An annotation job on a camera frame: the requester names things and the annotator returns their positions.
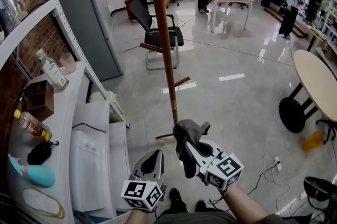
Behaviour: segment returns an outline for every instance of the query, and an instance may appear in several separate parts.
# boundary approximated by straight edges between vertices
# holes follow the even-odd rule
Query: refrigerator
[[[113,43],[113,21],[106,0],[60,0],[63,12],[100,81],[123,75]]]

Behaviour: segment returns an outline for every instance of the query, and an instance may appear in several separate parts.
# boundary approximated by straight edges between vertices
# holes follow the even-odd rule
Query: sauce bottle
[[[31,135],[43,137],[46,141],[51,139],[52,133],[50,129],[38,119],[33,117],[29,112],[15,110],[14,117],[19,120],[21,128]]]

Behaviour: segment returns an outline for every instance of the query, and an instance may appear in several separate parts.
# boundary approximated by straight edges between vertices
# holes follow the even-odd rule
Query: red fire extinguisher
[[[125,3],[125,7],[126,7],[126,11],[127,11],[128,18],[129,18],[130,20],[134,20],[135,17],[132,15],[132,13],[131,13],[131,11],[130,11],[131,0],[125,0],[124,3]]]

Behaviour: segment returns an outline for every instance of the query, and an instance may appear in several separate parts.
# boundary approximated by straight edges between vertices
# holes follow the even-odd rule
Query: round table
[[[294,54],[294,65],[300,84],[289,97],[281,100],[279,113],[282,123],[291,132],[298,133],[305,121],[318,109],[331,121],[337,121],[337,80],[329,68],[315,55],[304,50]],[[309,98],[301,105],[294,97],[304,87]],[[307,114],[305,109],[315,104]]]

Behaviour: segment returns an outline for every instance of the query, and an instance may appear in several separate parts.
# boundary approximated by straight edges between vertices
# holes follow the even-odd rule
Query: wooden coat rack
[[[163,54],[168,92],[170,94],[170,100],[171,100],[173,122],[175,124],[178,121],[175,88],[189,81],[190,77],[185,77],[184,79],[174,83],[172,60],[171,60],[171,45],[170,45],[170,39],[169,39],[169,32],[167,29],[166,10],[165,10],[165,8],[169,5],[170,1],[171,0],[153,0],[157,23],[158,23],[159,37],[160,37],[162,48],[159,49],[157,47],[154,47],[146,43],[141,43],[140,47]],[[162,136],[157,136],[156,139],[169,137],[172,135],[173,134],[171,133],[171,134],[166,134]]]

